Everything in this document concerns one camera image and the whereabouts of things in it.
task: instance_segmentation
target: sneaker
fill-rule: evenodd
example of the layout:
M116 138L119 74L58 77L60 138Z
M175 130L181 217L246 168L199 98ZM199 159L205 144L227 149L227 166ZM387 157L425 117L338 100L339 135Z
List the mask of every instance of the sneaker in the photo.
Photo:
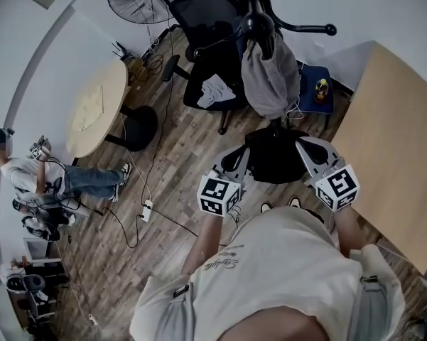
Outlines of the sneaker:
M272 207L271 207L271 205L268 202L264 202L261 205L261 213L264 213L264 212L266 212L268 210L271 210L271 208Z
M121 167L120 171L123 173L123 181L120 182L119 184L120 187L123 187L124 185L126 185L126 182L128 181L129 174L131 173L132 168L133 166L131 165L130 162L125 163L123 167Z
M109 201L111 202L118 202L119 201L119 189L120 185L114 185L114 194L112 197L110 197Z
M68 217L68 226L73 226L75 222L76 222L76 216L71 215Z
M292 198L289 200L289 207L301 208L300 200L297 196L292 196Z

